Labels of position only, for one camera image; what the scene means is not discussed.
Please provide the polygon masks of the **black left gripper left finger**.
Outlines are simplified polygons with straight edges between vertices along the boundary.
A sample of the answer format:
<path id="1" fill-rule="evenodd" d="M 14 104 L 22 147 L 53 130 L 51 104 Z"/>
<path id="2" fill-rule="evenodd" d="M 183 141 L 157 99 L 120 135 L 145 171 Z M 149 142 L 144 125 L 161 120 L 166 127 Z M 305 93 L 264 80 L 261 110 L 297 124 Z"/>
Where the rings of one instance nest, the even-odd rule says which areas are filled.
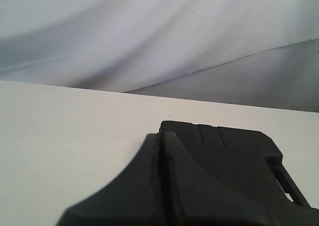
<path id="1" fill-rule="evenodd" d="M 67 208 L 59 226 L 160 226 L 159 137 L 148 134 L 128 165 L 106 186 Z"/>

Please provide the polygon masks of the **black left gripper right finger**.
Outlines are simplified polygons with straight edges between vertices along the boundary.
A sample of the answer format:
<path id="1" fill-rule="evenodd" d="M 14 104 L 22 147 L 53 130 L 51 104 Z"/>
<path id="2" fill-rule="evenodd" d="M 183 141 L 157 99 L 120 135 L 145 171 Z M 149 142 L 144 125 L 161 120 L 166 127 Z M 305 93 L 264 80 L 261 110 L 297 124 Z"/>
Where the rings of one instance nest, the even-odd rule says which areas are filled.
<path id="1" fill-rule="evenodd" d="M 204 169 L 173 133 L 162 137 L 171 210 L 184 226 L 316 226 L 309 206 L 280 163 L 255 148 L 208 150 Z"/>

